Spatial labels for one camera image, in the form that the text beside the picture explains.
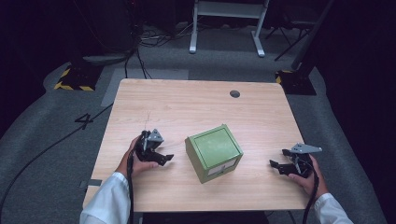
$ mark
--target green box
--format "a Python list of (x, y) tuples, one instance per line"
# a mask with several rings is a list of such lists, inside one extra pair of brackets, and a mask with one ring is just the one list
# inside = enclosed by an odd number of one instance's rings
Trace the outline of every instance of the green box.
[(201, 183), (233, 171), (244, 154), (225, 124), (187, 137), (185, 142)]

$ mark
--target cardboard box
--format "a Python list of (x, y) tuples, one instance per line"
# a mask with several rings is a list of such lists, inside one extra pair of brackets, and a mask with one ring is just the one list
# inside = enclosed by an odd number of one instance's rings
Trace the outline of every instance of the cardboard box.
[(227, 125), (187, 137), (186, 152), (201, 183), (236, 168), (243, 151)]

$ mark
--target chair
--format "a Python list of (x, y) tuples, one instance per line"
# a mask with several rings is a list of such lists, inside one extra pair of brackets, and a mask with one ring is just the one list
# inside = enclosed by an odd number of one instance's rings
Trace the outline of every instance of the chair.
[[(292, 0), (284, 1), (279, 6), (278, 12), (280, 14), (280, 22), (276, 24), (274, 29), (267, 37), (265, 37), (265, 39), (268, 39), (276, 30), (280, 30), (282, 35), (288, 41), (289, 47), (283, 50), (283, 52), (275, 58), (275, 61), (298, 44), (302, 39), (304, 39), (304, 37), (309, 35), (311, 30), (314, 28), (320, 16), (320, 11), (322, 10), (322, 7), (318, 5), (317, 2), (318, 1), (315, 0)], [(282, 28), (298, 29), (300, 31), (298, 38), (293, 43), (290, 43)]]

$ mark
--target white stand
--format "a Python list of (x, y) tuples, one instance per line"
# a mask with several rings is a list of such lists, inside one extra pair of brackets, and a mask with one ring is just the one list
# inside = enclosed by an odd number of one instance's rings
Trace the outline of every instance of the white stand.
[(265, 13), (268, 8), (268, 0), (265, 0), (262, 5), (248, 5), (239, 3), (223, 3), (223, 2), (206, 2), (195, 0), (194, 17), (192, 26), (192, 35), (190, 42), (190, 53), (195, 53), (197, 48), (197, 23), (198, 15), (202, 16), (222, 16), (222, 17), (238, 17), (259, 19), (256, 31), (252, 31), (252, 37), (257, 49), (259, 57), (264, 57), (265, 53), (262, 49), (262, 43), (259, 39), (260, 31), (262, 29), (262, 22), (265, 18)]

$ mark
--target gray carpet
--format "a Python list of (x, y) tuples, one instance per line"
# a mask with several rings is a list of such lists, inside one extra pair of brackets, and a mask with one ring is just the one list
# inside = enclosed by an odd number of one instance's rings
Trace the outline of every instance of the gray carpet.
[[(275, 82), (275, 71), (290, 69), (301, 44), (274, 62), (287, 42), (279, 32), (264, 40), (269, 31), (263, 30), (261, 39), (266, 56), (259, 58), (251, 30), (254, 27), (204, 30), (198, 34), (195, 54), (189, 54), (190, 37), (185, 36), (161, 47), (141, 47), (140, 55), (155, 77), (158, 71), (176, 71), (179, 77), (175, 78), (180, 79)], [(287, 34), (295, 36), (293, 31)], [(123, 63), (119, 63), (104, 68), (96, 91), (54, 90), (66, 66), (67, 63), (48, 74), (44, 81), (46, 94), (30, 105), (0, 140), (0, 195), (28, 161), (78, 128), (80, 124), (75, 119), (86, 113), (94, 116), (109, 105), (114, 99), (114, 84), (124, 76)], [(128, 74), (139, 68), (133, 56)], [(287, 98), (304, 141), (323, 148), (316, 157), (331, 193), (355, 223), (386, 223), (372, 185), (332, 113), (320, 73), (314, 70), (310, 78), (317, 96)], [(111, 108), (25, 170), (7, 196), (4, 224), (78, 223), (85, 194), (79, 184), (91, 177), (110, 112)], [(292, 213), (301, 223), (303, 211)], [(271, 214), (270, 223), (292, 223), (286, 211), (267, 214)], [(318, 223), (313, 212), (308, 223)]]

